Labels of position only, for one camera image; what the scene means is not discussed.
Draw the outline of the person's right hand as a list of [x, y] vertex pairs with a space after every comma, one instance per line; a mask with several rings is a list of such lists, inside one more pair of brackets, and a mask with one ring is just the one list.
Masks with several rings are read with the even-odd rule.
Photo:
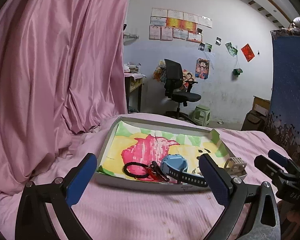
[[292, 230], [300, 225], [300, 212], [295, 210], [294, 204], [281, 200], [277, 204], [281, 231]]

